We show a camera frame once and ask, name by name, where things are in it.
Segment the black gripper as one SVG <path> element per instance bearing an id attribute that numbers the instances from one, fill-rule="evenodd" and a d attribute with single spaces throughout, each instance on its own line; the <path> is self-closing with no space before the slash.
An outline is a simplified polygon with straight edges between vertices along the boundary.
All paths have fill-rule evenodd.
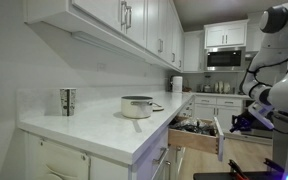
<path id="1" fill-rule="evenodd" d="M 232 127 L 230 128 L 230 132 L 233 133 L 235 131 L 250 131 L 252 122 L 253 119 L 246 118 L 241 115 L 233 115 L 231 121 Z"/>

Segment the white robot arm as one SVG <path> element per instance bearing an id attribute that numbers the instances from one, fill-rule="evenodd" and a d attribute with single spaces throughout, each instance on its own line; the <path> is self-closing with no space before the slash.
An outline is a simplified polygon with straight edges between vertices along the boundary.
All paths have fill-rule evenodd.
<path id="1" fill-rule="evenodd" d="M 264 33 L 261 48 L 249 64 L 240 89 L 253 99 L 248 110 L 232 118 L 232 131 L 248 131 L 253 121 L 258 120 L 272 129 L 267 119 L 272 111 L 288 115 L 288 69 L 279 82 L 268 85 L 257 80 L 262 68 L 288 62 L 288 3 L 264 11 L 259 29 Z"/>

